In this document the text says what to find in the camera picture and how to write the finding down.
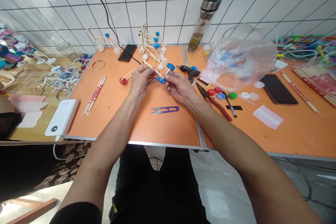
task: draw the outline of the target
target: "white power bank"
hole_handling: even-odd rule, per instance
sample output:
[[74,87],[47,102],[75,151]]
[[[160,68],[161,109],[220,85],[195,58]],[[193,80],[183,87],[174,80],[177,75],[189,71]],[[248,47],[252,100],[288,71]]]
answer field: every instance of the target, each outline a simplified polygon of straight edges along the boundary
[[46,136],[66,135],[78,104],[79,101],[76,99],[61,101],[44,134]]

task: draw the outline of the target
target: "white tile wall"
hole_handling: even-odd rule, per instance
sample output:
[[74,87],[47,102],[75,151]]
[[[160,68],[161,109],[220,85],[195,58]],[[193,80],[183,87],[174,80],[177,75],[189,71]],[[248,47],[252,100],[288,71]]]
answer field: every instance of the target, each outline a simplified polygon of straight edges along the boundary
[[[139,29],[147,22],[148,32],[160,32],[168,44],[187,43],[199,17],[202,0],[103,0],[111,27],[122,45],[139,44]],[[91,26],[97,36],[109,33],[100,0],[0,0],[0,19],[26,36],[46,54],[57,54],[55,45],[69,41],[78,53],[95,51],[84,31]],[[203,42],[215,42],[226,33],[242,39],[275,39],[286,34],[325,34],[336,31],[336,0],[222,0]]]

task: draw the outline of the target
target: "black smartphone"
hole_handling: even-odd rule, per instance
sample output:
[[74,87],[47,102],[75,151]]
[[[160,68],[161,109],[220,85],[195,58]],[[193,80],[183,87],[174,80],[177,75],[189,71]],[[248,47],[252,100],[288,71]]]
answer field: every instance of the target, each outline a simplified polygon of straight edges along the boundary
[[123,50],[122,54],[119,57],[119,61],[129,62],[132,58],[135,49],[137,48],[136,45],[127,45]]
[[298,101],[283,85],[277,75],[265,75],[260,81],[265,84],[264,89],[273,103],[283,105],[298,104]]

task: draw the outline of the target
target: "red bottle cap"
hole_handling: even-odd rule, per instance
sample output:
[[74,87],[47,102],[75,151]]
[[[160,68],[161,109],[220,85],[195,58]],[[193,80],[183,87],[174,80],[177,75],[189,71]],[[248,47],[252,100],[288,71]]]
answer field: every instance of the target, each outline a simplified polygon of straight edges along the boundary
[[221,93],[223,90],[220,87],[215,87],[215,92],[216,93]]
[[126,82],[127,82],[127,80],[126,80],[125,78],[121,77],[121,78],[119,79],[119,82],[120,82],[121,85],[125,85]]
[[213,89],[209,89],[207,92],[208,92],[208,95],[210,96],[213,96],[216,93]]

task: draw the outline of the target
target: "glass jar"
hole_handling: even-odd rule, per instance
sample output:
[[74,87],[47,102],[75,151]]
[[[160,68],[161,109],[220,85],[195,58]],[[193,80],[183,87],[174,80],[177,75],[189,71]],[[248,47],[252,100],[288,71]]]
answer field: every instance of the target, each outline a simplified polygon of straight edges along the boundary
[[58,44],[55,48],[72,62],[78,58],[78,54],[76,53],[75,49],[67,41]]
[[194,32],[187,46],[189,53],[197,52],[221,2],[222,0],[203,0],[199,14],[200,17],[194,25]]

